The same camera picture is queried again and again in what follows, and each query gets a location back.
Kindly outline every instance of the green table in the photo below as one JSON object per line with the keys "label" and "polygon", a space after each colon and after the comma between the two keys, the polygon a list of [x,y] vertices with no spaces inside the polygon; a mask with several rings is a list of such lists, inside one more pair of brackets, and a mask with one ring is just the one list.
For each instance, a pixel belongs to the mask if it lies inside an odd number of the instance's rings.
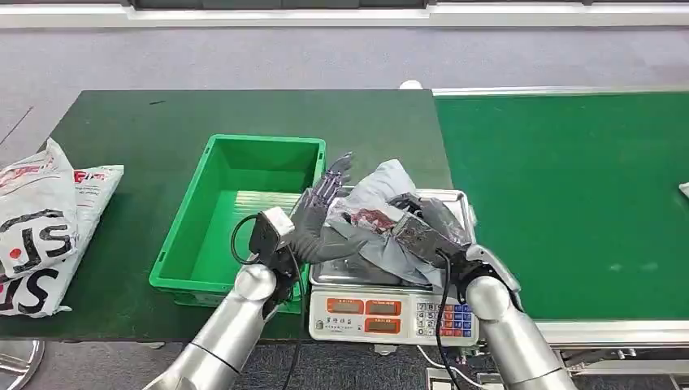
{"label": "green table", "polygon": [[[2,318],[0,335],[191,339],[212,310],[175,305],[148,275],[215,133],[319,137],[330,160],[356,151],[354,180],[399,158],[419,186],[451,186],[430,91],[83,92],[52,137],[74,167],[123,164],[124,177],[64,298],[74,311]],[[299,316],[279,314],[263,337],[294,338],[299,329]]]}
{"label": "green table", "polygon": [[689,319],[689,94],[438,96],[477,237],[543,320]]}
{"label": "green table", "polygon": [[[356,150],[354,179],[400,157],[418,187],[465,190],[542,329],[687,343],[689,94],[594,92],[84,92],[53,137],[75,167],[125,176],[65,297],[75,311],[3,318],[0,334],[192,337],[210,310],[174,305],[148,273],[208,136],[248,133],[321,137],[330,159]],[[653,321],[591,328],[619,319]],[[285,314],[263,336],[299,329]]]}

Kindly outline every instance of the power cord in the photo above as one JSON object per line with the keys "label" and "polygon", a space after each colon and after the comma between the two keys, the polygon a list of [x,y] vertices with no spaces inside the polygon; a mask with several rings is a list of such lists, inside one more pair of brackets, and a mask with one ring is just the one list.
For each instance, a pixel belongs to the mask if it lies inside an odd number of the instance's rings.
{"label": "power cord", "polygon": [[258,256],[254,258],[253,260],[244,260],[239,256],[239,254],[236,252],[236,247],[235,247],[235,240],[236,240],[236,235],[239,232],[239,229],[241,228],[241,225],[249,222],[252,219],[258,218],[258,214],[251,214],[247,215],[244,218],[239,221],[239,223],[235,226],[234,230],[232,230],[232,235],[230,236],[230,252],[232,252],[232,256],[237,260],[238,263],[240,263],[243,266],[250,266],[251,264],[256,264],[258,262]]}
{"label": "power cord", "polygon": [[294,256],[292,248],[287,245],[287,250],[289,255],[292,257],[292,265],[294,266],[294,271],[297,273],[297,280],[299,280],[299,296],[301,298],[301,319],[299,321],[299,334],[297,335],[297,343],[294,345],[294,354],[292,355],[292,364],[289,366],[289,371],[287,372],[287,378],[284,379],[284,384],[282,385],[282,390],[285,390],[289,385],[289,380],[292,378],[292,373],[294,372],[294,367],[297,366],[297,361],[299,361],[299,350],[301,349],[301,329],[304,327],[304,313],[306,312],[306,297],[304,282],[301,281],[301,272],[299,272],[299,265],[297,264],[297,257]]}
{"label": "power cord", "polygon": [[[418,348],[418,351],[423,355],[424,358],[426,358],[426,361],[429,362],[429,363],[431,364],[431,366],[434,366],[434,367],[437,367],[437,368],[445,368],[445,366],[443,366],[442,364],[433,362],[433,361],[431,360],[431,358],[428,357],[428,355],[426,355],[426,351],[424,351],[423,348],[421,348],[421,345],[417,345],[416,348]],[[458,373],[459,376],[461,376],[461,377],[462,377],[466,382],[468,382],[469,384],[472,384],[473,386],[475,386],[475,387],[477,387],[477,388],[482,388],[482,389],[485,389],[485,390],[490,390],[490,388],[489,388],[488,386],[483,386],[482,384],[476,383],[475,381],[471,380],[468,376],[466,376],[463,372],[461,372],[461,371],[460,371],[458,368],[456,368],[455,366],[450,366],[450,369],[452,369],[452,371]]]}
{"label": "power cord", "polygon": [[445,260],[445,285],[443,286],[443,297],[440,299],[440,306],[438,309],[438,318],[435,321],[435,342],[438,344],[438,352],[440,353],[440,358],[443,359],[443,364],[445,365],[445,370],[447,370],[448,375],[450,375],[450,379],[452,380],[454,387],[459,390],[459,383],[457,382],[457,378],[452,373],[452,370],[450,369],[450,364],[448,363],[448,357],[445,355],[445,351],[443,351],[443,344],[440,341],[440,324],[443,322],[443,313],[445,310],[445,303],[448,301],[448,292],[450,289],[450,259],[445,255],[445,253],[442,253],[439,250],[436,250],[435,252],[438,256],[443,258]]}

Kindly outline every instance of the gray carpet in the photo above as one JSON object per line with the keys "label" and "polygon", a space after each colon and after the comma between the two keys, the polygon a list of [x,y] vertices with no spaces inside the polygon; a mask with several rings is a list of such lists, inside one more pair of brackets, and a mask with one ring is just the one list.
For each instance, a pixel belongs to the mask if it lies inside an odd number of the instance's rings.
{"label": "gray carpet", "polygon": [[[28,390],[124,390],[139,389],[172,363],[180,344],[150,349],[133,343],[51,343],[45,361]],[[292,361],[293,346],[259,345],[234,387],[238,390],[280,389]],[[434,360],[435,349],[426,348]],[[472,359],[475,374],[492,368],[484,357]],[[415,347],[402,346],[380,356],[366,344],[304,344],[289,388],[328,390],[423,390],[428,364]],[[667,378],[578,377],[581,390],[671,390]]]}
{"label": "gray carpet", "polygon": [[[0,31],[0,59],[1,166],[34,152],[82,89],[396,88],[408,79],[432,88],[689,85],[689,30]],[[179,348],[49,344],[28,388],[140,388]],[[426,365],[414,350],[377,357],[369,348],[306,346],[292,388],[423,385]],[[259,347],[239,388],[277,388],[290,357],[287,346]],[[584,381],[584,388],[669,385],[640,377]]]}

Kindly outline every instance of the scale keypad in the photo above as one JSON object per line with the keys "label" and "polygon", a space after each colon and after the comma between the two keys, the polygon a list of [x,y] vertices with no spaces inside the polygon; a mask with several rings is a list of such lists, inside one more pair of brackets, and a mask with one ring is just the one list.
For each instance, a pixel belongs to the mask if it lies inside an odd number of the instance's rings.
{"label": "scale keypad", "polygon": [[[436,320],[440,304],[416,304],[417,336],[435,336]],[[440,335],[447,337],[471,337],[472,314],[467,304],[445,305],[440,324]]]}

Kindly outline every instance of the white baseboard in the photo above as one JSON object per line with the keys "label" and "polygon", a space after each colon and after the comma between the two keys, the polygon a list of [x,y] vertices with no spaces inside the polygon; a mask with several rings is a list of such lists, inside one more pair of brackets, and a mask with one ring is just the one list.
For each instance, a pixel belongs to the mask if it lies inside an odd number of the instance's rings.
{"label": "white baseboard", "polygon": [[687,26],[689,3],[439,3],[423,10],[136,11],[120,5],[0,6],[0,28]]}

